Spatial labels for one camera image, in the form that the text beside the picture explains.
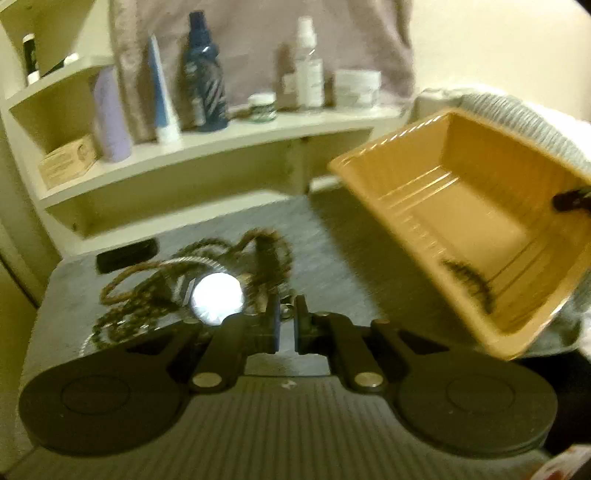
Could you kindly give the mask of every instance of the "white bottle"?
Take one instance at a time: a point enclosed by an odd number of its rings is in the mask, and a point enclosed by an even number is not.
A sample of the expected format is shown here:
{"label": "white bottle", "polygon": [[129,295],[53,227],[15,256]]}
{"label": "white bottle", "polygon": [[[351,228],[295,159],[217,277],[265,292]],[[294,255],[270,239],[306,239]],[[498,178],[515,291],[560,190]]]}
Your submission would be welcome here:
{"label": "white bottle", "polygon": [[298,107],[302,110],[322,108],[324,71],[322,59],[316,52],[316,33],[310,17],[298,19],[295,57],[295,91]]}

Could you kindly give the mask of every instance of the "orange plastic tray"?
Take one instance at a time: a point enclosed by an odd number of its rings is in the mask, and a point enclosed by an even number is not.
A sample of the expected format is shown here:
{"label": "orange plastic tray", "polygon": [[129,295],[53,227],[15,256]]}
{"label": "orange plastic tray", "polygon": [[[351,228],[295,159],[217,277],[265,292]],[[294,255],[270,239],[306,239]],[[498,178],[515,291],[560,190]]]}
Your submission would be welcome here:
{"label": "orange plastic tray", "polygon": [[532,142],[447,110],[335,158],[493,356],[527,349],[591,264],[591,218],[556,193],[591,183]]}

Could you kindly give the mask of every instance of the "bright light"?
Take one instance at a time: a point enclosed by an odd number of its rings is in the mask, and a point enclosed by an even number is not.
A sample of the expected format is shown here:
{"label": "bright light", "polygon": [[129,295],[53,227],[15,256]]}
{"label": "bright light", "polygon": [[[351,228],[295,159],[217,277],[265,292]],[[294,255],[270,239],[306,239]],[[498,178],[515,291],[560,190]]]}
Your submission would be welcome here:
{"label": "bright light", "polygon": [[191,309],[207,325],[221,325],[224,318],[244,306],[240,282],[227,273],[202,278],[191,293]]}

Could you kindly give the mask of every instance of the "dark blue spray bottle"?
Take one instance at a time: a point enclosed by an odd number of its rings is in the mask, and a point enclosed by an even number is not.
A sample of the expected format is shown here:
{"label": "dark blue spray bottle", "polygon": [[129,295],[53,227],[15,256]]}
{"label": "dark blue spray bottle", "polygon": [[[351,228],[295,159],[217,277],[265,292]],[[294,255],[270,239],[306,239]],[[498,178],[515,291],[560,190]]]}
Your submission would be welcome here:
{"label": "dark blue spray bottle", "polygon": [[191,30],[184,70],[195,125],[201,132],[214,132],[228,126],[226,89],[217,61],[219,51],[212,42],[203,10],[192,12],[189,21]]}

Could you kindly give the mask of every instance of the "beige wall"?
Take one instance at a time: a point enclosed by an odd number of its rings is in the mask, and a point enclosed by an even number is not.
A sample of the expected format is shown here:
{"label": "beige wall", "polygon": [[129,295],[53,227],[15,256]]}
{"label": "beige wall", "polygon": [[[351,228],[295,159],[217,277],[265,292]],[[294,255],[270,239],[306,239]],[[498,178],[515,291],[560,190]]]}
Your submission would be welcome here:
{"label": "beige wall", "polygon": [[14,412],[34,321],[35,309],[0,263],[0,472],[16,460]]}
{"label": "beige wall", "polygon": [[[16,246],[28,268],[44,286],[60,257],[44,230],[24,184],[18,174],[12,152],[5,138],[0,120],[0,225]],[[11,259],[4,252],[0,241],[0,255],[5,261]]]}
{"label": "beige wall", "polygon": [[485,83],[591,119],[591,17],[574,0],[413,0],[417,90]]}

